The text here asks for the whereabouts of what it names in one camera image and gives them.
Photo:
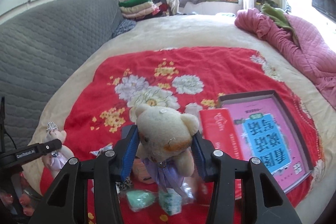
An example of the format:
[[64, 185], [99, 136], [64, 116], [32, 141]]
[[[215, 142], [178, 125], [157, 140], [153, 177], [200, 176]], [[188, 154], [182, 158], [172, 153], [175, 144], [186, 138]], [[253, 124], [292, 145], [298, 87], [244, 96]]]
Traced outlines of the leopard print cloth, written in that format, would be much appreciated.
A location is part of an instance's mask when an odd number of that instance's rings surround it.
[[133, 182], [129, 176], [123, 182], [116, 182], [117, 194], [130, 190], [131, 188], [133, 188]]

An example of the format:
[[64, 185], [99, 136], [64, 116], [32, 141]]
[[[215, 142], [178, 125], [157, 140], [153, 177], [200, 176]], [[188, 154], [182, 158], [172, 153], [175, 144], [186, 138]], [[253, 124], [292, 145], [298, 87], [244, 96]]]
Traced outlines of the small teddy bear pink dress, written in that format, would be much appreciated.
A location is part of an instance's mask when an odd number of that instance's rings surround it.
[[49, 154], [42, 156], [42, 162], [50, 171], [52, 178], [55, 178], [66, 162], [70, 158], [74, 157], [74, 153], [66, 145], [64, 145], [66, 137], [67, 133], [65, 130], [60, 131], [56, 123], [52, 121], [48, 122], [44, 142], [46, 143], [58, 139], [62, 143], [62, 147], [60, 149], [56, 149]]

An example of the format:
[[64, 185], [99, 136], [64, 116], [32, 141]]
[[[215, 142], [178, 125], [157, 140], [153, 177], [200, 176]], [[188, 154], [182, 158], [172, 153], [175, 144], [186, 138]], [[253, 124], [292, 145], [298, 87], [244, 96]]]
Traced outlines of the cream teddy bear purple dress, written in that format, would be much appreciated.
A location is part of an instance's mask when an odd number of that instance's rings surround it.
[[135, 115], [139, 135], [137, 157], [161, 191], [167, 193], [172, 189], [185, 196], [183, 180], [195, 170], [191, 145], [199, 129], [198, 118], [145, 103], [135, 108]]

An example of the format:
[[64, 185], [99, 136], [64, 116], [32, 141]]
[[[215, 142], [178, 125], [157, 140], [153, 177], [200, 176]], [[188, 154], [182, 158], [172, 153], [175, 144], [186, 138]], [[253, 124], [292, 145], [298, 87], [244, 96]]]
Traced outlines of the mint green item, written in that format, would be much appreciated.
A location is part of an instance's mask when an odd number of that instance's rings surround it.
[[127, 202], [133, 212], [138, 212], [153, 205], [157, 200], [157, 194], [148, 190], [129, 189], [120, 193], [120, 198]]

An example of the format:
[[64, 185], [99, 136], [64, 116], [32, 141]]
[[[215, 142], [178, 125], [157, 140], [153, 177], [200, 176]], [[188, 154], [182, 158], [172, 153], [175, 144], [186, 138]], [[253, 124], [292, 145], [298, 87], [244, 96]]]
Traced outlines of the green white patterned tissue pack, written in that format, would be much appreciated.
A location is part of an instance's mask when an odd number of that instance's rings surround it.
[[176, 215], [182, 212], [182, 196], [175, 192], [174, 189], [167, 189], [167, 192], [159, 190], [158, 202], [163, 211], [168, 215]]

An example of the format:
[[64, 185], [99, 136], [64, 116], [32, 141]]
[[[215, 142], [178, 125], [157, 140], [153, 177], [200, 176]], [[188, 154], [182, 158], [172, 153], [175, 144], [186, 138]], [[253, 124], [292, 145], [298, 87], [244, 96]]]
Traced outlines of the red tissue pack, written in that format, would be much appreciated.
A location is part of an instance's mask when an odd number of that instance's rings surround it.
[[225, 152], [234, 159], [243, 160], [242, 149], [229, 110], [207, 109], [199, 113], [204, 138], [210, 140], [215, 149]]

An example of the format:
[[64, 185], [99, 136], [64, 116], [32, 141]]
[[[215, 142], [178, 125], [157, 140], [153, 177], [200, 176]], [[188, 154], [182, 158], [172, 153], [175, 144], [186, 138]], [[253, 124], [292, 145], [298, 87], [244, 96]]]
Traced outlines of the shallow box tray pink book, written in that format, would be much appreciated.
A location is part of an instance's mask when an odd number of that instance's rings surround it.
[[301, 184], [313, 170], [308, 148], [298, 125], [273, 90], [219, 97], [234, 124], [233, 144], [243, 160], [259, 158], [284, 192]]

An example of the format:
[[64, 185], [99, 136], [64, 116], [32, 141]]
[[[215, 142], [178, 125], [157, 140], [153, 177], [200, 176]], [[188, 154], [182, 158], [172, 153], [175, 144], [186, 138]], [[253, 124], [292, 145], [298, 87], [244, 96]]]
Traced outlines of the red floral blanket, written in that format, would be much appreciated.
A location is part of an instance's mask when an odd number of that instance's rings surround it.
[[222, 95], [260, 90], [274, 90], [285, 102], [313, 163], [312, 174], [288, 194], [298, 205], [324, 174], [321, 137], [303, 100], [315, 87], [274, 50], [184, 47], [114, 56], [100, 49], [49, 101], [34, 138], [42, 140], [53, 121], [67, 132], [75, 156], [88, 160], [120, 139], [142, 103], [198, 114], [217, 107]]

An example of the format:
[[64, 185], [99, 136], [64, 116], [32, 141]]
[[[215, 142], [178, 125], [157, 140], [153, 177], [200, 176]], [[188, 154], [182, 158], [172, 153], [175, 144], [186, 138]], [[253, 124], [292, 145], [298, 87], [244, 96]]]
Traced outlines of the grey quilted headboard cover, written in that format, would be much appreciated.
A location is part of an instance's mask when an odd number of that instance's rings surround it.
[[50, 98], [122, 20], [118, 0], [57, 0], [1, 24], [1, 148], [30, 142]]

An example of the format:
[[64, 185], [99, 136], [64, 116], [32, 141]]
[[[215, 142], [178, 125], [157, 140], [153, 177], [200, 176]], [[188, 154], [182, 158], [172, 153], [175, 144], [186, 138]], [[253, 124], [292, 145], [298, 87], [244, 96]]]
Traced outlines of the beige bed sheet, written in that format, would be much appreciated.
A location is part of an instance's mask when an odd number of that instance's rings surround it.
[[[106, 42], [100, 49], [106, 49], [112, 55], [118, 56], [184, 47], [247, 48], [264, 53], [274, 50], [282, 56], [268, 42], [237, 28], [232, 18], [211, 15], [144, 20], [138, 22], [131, 31]], [[324, 149], [325, 167], [323, 176], [316, 180], [309, 195], [294, 207], [303, 223], [315, 223], [335, 192], [335, 109], [316, 87], [303, 100], [317, 124]], [[32, 142], [40, 143], [43, 139], [36, 140], [33, 134]]]

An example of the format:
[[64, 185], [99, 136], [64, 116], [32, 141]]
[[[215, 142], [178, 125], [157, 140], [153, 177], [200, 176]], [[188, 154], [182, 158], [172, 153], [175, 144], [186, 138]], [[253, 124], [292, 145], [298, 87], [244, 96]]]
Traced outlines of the pink quilted comforter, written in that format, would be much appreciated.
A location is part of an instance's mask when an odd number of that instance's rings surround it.
[[258, 9], [239, 10], [235, 25], [276, 48], [335, 107], [335, 52], [314, 25], [293, 15], [285, 18], [294, 29], [295, 40], [292, 32], [277, 26]]

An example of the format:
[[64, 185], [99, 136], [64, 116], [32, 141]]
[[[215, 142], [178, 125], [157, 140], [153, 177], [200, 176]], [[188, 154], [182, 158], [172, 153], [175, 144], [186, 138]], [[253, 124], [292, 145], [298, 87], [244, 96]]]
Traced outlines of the stack of folded clothes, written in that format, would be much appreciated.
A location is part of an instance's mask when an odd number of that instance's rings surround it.
[[173, 14], [167, 0], [127, 0], [118, 5], [124, 18], [135, 21]]

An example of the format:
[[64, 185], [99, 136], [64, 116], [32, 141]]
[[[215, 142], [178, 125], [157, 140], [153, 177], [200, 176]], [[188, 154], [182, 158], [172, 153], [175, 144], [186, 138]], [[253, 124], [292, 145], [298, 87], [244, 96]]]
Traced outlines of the green blanket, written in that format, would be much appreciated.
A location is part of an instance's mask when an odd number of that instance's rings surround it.
[[264, 15], [270, 17], [279, 28], [290, 31], [294, 44], [299, 47], [297, 35], [295, 34], [294, 29], [290, 25], [290, 22], [288, 21], [287, 17], [285, 16], [285, 12], [282, 9], [274, 8], [270, 4], [264, 3], [261, 6], [261, 12]]

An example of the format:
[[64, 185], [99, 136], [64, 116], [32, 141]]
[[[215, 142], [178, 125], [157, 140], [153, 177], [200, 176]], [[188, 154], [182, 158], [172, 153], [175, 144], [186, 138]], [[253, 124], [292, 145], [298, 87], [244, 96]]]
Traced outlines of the wall mounted black television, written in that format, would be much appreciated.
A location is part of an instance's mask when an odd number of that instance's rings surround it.
[[335, 22], [335, 0], [311, 0], [311, 5], [324, 16]]

